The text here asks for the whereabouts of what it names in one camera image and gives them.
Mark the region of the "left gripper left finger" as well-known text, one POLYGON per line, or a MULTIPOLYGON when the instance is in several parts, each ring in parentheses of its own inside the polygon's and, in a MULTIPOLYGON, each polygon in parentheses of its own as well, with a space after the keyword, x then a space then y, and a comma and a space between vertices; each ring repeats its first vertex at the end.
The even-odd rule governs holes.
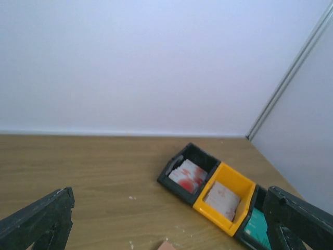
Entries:
POLYGON ((57 189, 1 220, 1 249, 65 249, 73 225, 71 187, 57 189))

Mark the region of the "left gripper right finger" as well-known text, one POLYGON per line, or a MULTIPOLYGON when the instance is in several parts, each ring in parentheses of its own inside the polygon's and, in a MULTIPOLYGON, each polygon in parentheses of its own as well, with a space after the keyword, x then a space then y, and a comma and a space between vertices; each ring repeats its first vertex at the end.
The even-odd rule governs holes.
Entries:
POLYGON ((332 215, 277 187, 263 203, 271 249, 332 249, 332 215))

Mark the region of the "pink card holder wallet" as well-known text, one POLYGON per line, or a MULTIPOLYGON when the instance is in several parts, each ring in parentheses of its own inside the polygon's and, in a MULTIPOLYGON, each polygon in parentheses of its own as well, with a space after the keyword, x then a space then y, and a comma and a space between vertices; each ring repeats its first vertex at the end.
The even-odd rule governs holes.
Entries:
POLYGON ((174 246, 169 243, 168 241, 164 241, 158 248, 157 250, 176 250, 174 246))

